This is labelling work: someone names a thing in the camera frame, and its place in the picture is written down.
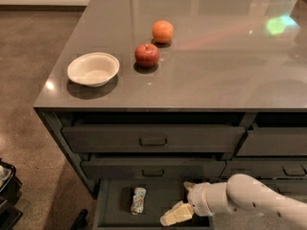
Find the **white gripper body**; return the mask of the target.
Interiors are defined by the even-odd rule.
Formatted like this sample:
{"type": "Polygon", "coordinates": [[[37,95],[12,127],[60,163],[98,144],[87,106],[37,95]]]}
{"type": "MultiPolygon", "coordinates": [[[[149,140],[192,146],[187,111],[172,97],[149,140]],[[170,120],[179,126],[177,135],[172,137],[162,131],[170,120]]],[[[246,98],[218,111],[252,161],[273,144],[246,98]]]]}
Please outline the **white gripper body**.
{"type": "Polygon", "coordinates": [[[207,199],[206,191],[209,183],[192,184],[188,187],[187,200],[192,206],[194,213],[199,217],[212,217],[213,212],[210,210],[207,199]]]}

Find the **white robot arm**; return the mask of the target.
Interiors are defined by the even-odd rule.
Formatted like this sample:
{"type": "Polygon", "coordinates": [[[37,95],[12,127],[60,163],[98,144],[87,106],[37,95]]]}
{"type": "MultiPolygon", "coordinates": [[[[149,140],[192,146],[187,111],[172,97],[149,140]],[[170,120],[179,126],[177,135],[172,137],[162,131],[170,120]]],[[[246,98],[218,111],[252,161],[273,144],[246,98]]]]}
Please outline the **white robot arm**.
{"type": "Polygon", "coordinates": [[[197,215],[272,214],[289,222],[297,230],[307,229],[307,204],[276,193],[259,180],[236,173],[226,182],[210,184],[184,182],[187,203],[178,202],[161,218],[163,226],[184,222],[197,215]]]}

